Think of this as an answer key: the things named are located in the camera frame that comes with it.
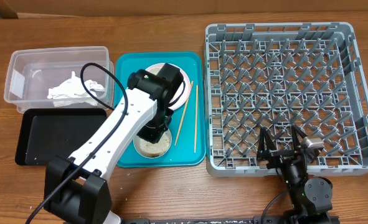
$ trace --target teal tray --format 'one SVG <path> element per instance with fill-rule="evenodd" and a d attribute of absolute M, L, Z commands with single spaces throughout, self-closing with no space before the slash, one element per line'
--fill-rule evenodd
<path fill-rule="evenodd" d="M 202 62 L 199 56 L 193 52 L 158 52 L 158 53 L 133 53 L 124 54 L 116 63 L 116 77 L 121 80 L 126 88 L 129 75 L 139 69 L 148 68 L 156 63 L 172 63 L 182 68 L 188 75 L 190 81 L 194 81 L 194 86 L 189 97 L 188 106 L 182 122 L 181 133 L 177 146 L 174 143 L 177 138 L 179 123 L 181 121 L 184 105 L 174 111 L 169 129 L 172 135 L 171 147 L 163 156 L 148 159 L 141 156 L 134 148 L 133 143 L 127 147 L 126 151 L 118 161 L 120 167 L 167 167 L 167 166 L 193 166 L 201 163 L 205 157 L 205 104 L 202 79 Z M 194 153 L 195 135 L 195 108 L 196 108 L 196 85 L 199 86 L 199 107 L 197 114 L 197 146 Z M 115 87 L 116 105 L 122 94 L 119 88 Z"/>

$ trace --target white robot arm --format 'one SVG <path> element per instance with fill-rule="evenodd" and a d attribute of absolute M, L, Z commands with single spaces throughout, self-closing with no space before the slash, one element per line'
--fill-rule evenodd
<path fill-rule="evenodd" d="M 91 65 L 105 71 L 99 65 Z M 169 64 L 158 75 L 144 70 L 132 73 L 125 90 L 128 102 L 122 98 L 99 130 L 67 160 L 55 158 L 49 163 L 45 172 L 45 199 L 36 210 L 44 206 L 71 224 L 120 224 L 120 217 L 110 211 L 111 173 L 136 135 L 156 143 L 167 131 L 173 113 L 168 108 L 169 102 L 182 81 L 179 69 Z M 122 118 L 125 106 L 127 112 Z M 78 178 L 84 179 L 84 184 L 76 182 Z M 30 223 L 33 214 L 26 223 Z"/>

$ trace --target crumpled towel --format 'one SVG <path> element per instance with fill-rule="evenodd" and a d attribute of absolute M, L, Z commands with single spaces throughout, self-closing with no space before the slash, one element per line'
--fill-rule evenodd
<path fill-rule="evenodd" d="M 84 85 L 90 90 L 94 96 L 97 94 L 94 91 L 105 91 L 103 85 L 98 84 L 96 81 L 87 80 L 84 82 Z M 84 90 L 84 87 L 81 83 L 79 77 L 76 77 L 76 73 L 72 72 L 72 77 L 68 80 L 64 81 L 62 84 L 55 88 L 48 89 L 48 99 L 69 99 L 69 98 L 83 98 L 89 97 L 90 95 Z M 54 107 L 61 107 L 71 105 L 73 103 L 89 103 L 92 106 L 96 106 L 98 102 L 94 99 L 87 100 L 66 100 L 66 101 L 54 101 Z"/>

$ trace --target clear plastic container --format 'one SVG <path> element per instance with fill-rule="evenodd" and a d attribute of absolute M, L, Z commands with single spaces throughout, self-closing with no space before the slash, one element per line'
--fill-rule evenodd
<path fill-rule="evenodd" d="M 106 47 L 61 47 L 51 49 L 18 50 L 11 56 L 5 82 L 4 99 L 14 103 L 20 113 L 30 108 L 54 108 L 55 101 L 76 101 L 91 99 L 90 96 L 69 99 L 48 99 L 49 88 L 59 86 L 71 78 L 72 72 L 80 71 L 88 62 L 95 62 L 114 73 Z M 113 80 L 96 67 L 88 67 L 84 80 L 93 80 L 105 87 L 97 93 L 102 102 L 113 103 Z M 89 103 L 72 103 L 64 108 L 90 108 Z"/>

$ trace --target chopstick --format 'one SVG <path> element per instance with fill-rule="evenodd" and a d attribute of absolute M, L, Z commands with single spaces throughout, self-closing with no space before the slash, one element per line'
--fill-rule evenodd
<path fill-rule="evenodd" d="M 199 86 L 196 85 L 196 114 L 195 114 L 195 150 L 194 153 L 196 153 L 196 141 L 197 141 L 197 104 L 199 101 Z"/>
<path fill-rule="evenodd" d="M 193 81 L 191 81 L 191 89 L 189 90 L 189 96 L 188 96 L 188 99 L 186 99 L 186 102 L 185 102 L 184 112 L 182 112 L 181 122 L 179 123 L 179 128 L 178 128 L 177 138 L 176 138 L 176 142 L 174 143 L 174 146 L 176 146 L 176 145 L 177 145 L 178 136 L 179 136 L 179 133 L 181 132 L 182 122 L 184 121 L 185 112 L 186 112 L 186 107 L 188 106 L 189 97 L 191 97 L 191 92 L 192 92 L 192 86 L 193 86 L 193 85 L 194 85 L 194 82 L 193 82 Z"/>

